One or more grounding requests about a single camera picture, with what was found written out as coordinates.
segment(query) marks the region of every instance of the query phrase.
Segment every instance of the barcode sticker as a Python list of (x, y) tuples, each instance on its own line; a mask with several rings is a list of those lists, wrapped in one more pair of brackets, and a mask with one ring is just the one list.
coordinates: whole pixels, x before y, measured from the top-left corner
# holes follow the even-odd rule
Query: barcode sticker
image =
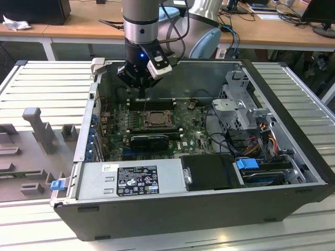
[(116, 172), (119, 168), (119, 164), (103, 165), (103, 172)]

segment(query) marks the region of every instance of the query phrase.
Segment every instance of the power supply label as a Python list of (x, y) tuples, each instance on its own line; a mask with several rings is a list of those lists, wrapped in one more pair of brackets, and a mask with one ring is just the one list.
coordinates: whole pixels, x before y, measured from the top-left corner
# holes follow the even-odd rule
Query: power supply label
[(159, 193), (157, 166), (120, 167), (117, 169), (119, 196)]

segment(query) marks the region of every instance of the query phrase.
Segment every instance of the white cloth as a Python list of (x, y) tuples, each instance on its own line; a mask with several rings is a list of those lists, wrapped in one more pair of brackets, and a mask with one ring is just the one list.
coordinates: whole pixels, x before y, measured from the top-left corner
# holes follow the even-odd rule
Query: white cloth
[(24, 30), (24, 29), (31, 28), (29, 23), (26, 21), (14, 21), (14, 20), (10, 20), (6, 18), (5, 16), (3, 17), (4, 17), (4, 21), (2, 22), (2, 24), (10, 30), (17, 31), (17, 30)]

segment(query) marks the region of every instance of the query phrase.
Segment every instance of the computer case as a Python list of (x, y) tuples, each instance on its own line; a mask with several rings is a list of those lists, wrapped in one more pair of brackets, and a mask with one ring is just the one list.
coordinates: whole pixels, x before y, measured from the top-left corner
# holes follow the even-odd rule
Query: computer case
[(1, 0), (0, 20), (3, 15), (15, 21), (63, 25), (70, 15), (69, 0)]

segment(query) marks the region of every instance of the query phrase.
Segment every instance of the motherboard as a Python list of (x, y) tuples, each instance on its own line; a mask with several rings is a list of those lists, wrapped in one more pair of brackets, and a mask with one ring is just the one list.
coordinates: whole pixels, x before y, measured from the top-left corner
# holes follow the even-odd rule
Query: motherboard
[(128, 102), (110, 113), (109, 161), (211, 154), (205, 106), (189, 101)]

